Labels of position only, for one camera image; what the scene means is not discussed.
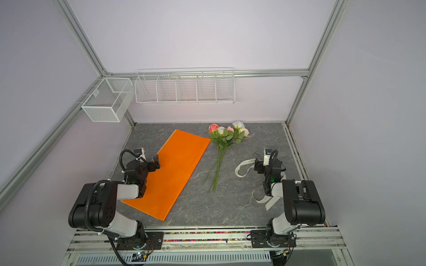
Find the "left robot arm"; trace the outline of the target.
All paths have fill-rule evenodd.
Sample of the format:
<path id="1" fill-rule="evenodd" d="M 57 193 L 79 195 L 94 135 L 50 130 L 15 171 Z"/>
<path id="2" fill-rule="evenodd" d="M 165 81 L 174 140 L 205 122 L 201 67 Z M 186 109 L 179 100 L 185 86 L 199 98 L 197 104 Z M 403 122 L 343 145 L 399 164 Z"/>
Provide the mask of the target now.
<path id="1" fill-rule="evenodd" d="M 85 184 L 68 216 L 72 228 L 104 234 L 117 241 L 118 250 L 146 249 L 150 241 L 140 221 L 127 218 L 116 210 L 119 201 L 142 198 L 145 195 L 148 174 L 160 169 L 159 156 L 148 161 L 144 155 L 123 165 L 123 181 L 101 180 Z"/>

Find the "small white mesh basket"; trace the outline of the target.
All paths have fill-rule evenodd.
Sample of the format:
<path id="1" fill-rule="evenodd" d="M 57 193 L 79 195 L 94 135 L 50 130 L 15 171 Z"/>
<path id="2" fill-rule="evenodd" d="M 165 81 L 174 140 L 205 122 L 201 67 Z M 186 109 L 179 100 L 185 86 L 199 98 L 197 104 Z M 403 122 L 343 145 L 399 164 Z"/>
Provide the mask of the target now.
<path id="1" fill-rule="evenodd" d="M 129 78 L 103 78 L 83 102 L 82 109 L 93 122 L 119 123 L 135 97 Z"/>

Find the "orange wrapping paper sheet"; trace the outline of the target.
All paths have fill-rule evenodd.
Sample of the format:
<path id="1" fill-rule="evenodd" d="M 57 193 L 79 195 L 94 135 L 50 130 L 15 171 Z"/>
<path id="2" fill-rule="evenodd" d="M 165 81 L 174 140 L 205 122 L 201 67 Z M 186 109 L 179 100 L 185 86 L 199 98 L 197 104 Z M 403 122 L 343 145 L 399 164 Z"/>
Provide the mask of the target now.
<path id="1" fill-rule="evenodd" d="M 174 130 L 157 153 L 160 169 L 148 175 L 145 195 L 122 203 L 164 221 L 210 142 L 209 138 Z"/>

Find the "white printed ribbon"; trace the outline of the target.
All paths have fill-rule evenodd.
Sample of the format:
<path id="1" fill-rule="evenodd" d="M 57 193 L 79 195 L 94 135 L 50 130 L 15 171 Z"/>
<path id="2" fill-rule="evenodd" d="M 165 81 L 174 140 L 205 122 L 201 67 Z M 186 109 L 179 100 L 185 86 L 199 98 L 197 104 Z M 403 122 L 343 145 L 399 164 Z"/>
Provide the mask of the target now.
<path id="1" fill-rule="evenodd" d="M 236 166 L 234 174 L 239 181 L 238 195 L 244 195 L 245 198 L 253 200 L 256 204 L 263 205 L 264 209 L 268 211 L 272 209 L 279 200 L 284 199 L 281 185 L 286 175 L 282 174 L 279 182 L 266 185 L 270 190 L 269 192 L 264 192 L 261 178 L 255 177 L 255 163 L 256 160 L 252 158 L 244 160 Z"/>

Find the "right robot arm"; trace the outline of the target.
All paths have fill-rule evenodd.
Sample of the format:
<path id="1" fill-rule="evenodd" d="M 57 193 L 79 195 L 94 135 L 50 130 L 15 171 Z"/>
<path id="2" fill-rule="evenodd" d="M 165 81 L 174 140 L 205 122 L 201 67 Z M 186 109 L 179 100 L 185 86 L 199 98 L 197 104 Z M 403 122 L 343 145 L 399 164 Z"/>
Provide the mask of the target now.
<path id="1" fill-rule="evenodd" d="M 270 209 L 279 200 L 283 200 L 284 204 L 284 212 L 270 219 L 264 239 L 260 243 L 271 247 L 294 247 L 294 231 L 303 226 L 324 224 L 326 213 L 314 182 L 285 179 L 278 164 L 278 161 L 270 160 L 269 164 L 265 165 L 258 159 L 254 160 L 254 170 L 265 175 L 262 184 L 265 196 L 256 202 L 264 204 L 266 209 Z"/>

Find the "aluminium front rail frame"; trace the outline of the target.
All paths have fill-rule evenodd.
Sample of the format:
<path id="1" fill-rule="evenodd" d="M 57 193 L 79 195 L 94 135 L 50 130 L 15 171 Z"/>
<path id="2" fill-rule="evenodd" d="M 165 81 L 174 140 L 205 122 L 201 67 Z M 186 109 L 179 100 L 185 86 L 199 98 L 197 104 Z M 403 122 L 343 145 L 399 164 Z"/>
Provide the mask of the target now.
<path id="1" fill-rule="evenodd" d="M 142 249 L 117 247 L 129 265 L 224 265 L 264 263 L 292 266 L 297 259 L 321 253 L 320 264 L 354 264 L 337 227 L 303 226 L 280 237 L 267 240 L 261 227 L 146 227 L 148 242 Z"/>

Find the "pink fake rose stem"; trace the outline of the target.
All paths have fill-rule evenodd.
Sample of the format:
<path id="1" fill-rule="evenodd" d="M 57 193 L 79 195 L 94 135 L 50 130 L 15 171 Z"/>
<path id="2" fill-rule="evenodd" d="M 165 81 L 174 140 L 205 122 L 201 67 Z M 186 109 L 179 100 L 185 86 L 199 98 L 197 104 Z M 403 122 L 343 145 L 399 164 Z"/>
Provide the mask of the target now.
<path id="1" fill-rule="evenodd" d="M 210 126 L 209 126 L 209 133 L 208 133 L 208 135 L 209 135 L 209 138 L 211 139 L 211 142 L 213 143 L 213 144 L 215 144 L 216 145 L 216 151 L 217 151 L 217 157 L 216 157 L 216 160 L 215 160 L 215 162 L 214 162 L 214 164 L 212 165 L 212 167 L 210 167 L 210 169 L 209 169 L 209 171 L 208 171 L 208 173 L 207 173 L 207 175 L 206 175 L 206 177 L 204 178 L 204 180 L 203 180 L 203 184 L 207 181 L 207 179 L 209 178 L 209 176 L 211 175 L 211 173 L 212 173 L 212 171 L 213 171 L 213 169 L 217 166 L 217 164 L 218 164 L 218 160 L 219 160 L 219 156 L 220 156 L 220 150 L 221 150 L 221 147 L 220 147 L 220 138 L 221 138 L 221 136 L 220 136 L 220 133 L 219 133 L 219 131 L 221 130 L 221 129 L 224 129 L 223 127 L 220 127 L 220 126 L 218 126 L 217 124 L 211 124 Z"/>

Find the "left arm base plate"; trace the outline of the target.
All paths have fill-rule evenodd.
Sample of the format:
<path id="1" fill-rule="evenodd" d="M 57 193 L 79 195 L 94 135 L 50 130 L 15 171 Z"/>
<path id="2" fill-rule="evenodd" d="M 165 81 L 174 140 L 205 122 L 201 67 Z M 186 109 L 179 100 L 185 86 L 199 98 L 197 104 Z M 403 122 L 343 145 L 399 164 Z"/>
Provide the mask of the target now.
<path id="1" fill-rule="evenodd" d="M 160 250 L 162 248 L 164 232 L 145 232 L 142 238 L 136 236 L 120 238 L 116 244 L 117 250 Z"/>

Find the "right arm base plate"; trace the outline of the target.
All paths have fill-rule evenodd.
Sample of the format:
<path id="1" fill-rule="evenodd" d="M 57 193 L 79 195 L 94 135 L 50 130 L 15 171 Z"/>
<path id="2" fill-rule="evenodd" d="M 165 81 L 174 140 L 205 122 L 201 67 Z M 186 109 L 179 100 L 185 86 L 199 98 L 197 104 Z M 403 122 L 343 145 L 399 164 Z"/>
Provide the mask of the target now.
<path id="1" fill-rule="evenodd" d="M 294 248 L 296 247 L 296 236 L 277 235 L 266 229 L 251 230 L 247 235 L 253 248 Z"/>

